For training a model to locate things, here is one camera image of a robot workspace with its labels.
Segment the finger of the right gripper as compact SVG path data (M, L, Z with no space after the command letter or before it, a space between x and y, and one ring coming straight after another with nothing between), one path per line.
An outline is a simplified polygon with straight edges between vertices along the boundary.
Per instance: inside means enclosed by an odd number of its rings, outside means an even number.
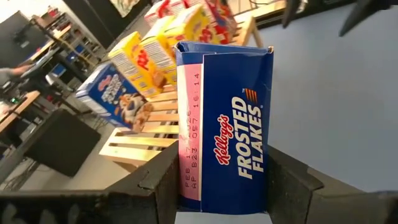
M379 11L388 10L390 8L391 0L357 0L338 35L343 37L368 17Z
M283 28L287 28L299 10L301 4L302 0L285 0L285 9L282 17Z

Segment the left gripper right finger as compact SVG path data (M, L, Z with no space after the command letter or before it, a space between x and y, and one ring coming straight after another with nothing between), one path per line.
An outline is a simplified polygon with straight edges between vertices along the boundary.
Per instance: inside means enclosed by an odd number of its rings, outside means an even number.
M398 224L398 190L365 192L268 148L273 224Z

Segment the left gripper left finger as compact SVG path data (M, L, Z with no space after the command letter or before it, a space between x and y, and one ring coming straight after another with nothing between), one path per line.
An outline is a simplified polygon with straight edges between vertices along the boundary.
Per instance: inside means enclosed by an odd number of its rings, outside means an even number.
M174 224L178 144L104 190L1 191L0 224Z

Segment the blue Frosted Flakes cereal box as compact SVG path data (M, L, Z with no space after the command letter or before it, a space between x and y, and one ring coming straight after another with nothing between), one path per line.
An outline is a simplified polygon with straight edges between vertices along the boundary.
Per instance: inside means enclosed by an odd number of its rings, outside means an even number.
M183 41L175 56L180 208L265 212L274 49Z
M130 133L141 132L154 109L109 62L93 70L75 97L114 127Z

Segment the person's forearm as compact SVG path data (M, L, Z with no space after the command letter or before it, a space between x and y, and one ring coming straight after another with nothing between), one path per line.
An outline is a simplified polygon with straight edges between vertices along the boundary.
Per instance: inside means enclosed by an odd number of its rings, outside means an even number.
M0 68L0 85L3 85L14 77L21 76L23 73L32 68L33 65L23 65L16 68Z

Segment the wooden slatted shelf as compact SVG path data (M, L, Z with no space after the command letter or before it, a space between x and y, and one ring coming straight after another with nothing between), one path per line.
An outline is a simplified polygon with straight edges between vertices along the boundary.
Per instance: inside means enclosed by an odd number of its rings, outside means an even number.
M140 134L115 129L99 154L132 172L178 141L177 91L167 85L165 93L149 100L154 111Z

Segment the black flat panel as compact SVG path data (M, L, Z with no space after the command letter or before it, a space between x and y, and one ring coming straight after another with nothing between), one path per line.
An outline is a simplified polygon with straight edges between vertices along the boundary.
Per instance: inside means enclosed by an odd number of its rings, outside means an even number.
M67 110L53 111L24 141L24 155L74 177L101 135Z

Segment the blue grey table mat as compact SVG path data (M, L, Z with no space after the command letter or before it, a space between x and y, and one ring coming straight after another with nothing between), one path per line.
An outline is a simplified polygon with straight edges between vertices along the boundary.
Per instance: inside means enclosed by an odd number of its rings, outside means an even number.
M350 10L260 31L275 49L269 144L361 190L398 190L398 7L340 37Z

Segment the wooden desk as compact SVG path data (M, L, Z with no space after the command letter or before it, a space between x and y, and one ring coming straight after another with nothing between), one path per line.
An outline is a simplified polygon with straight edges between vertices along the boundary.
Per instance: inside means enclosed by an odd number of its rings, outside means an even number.
M5 130L20 114L27 109L38 97L39 91L31 91L22 97L22 101L13 106L7 106L6 110L0 110L0 132Z

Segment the metal storage rack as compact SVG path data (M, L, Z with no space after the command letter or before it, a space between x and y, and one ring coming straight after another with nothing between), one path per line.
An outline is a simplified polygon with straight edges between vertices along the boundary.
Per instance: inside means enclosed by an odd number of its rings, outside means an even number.
M103 46L90 37L66 12L53 8L41 16L33 15L30 21L36 27L46 29L53 37L46 36L44 43L34 47L34 53L29 56L29 60L39 60L51 53L57 48L56 40L59 40L65 46L60 55L82 72L87 72L101 62Z

